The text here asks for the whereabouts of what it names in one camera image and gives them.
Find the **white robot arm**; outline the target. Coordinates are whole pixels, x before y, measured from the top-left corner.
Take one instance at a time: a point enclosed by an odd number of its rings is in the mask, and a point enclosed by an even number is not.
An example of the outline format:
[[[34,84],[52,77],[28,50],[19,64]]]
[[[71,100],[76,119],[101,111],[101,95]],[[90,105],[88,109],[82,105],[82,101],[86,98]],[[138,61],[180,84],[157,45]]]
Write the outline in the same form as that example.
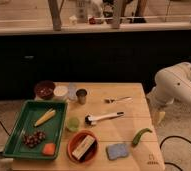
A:
[[[165,116],[163,108],[175,99],[191,107],[191,63],[181,62],[159,70],[155,75],[155,87],[147,98],[154,125],[162,121]]]

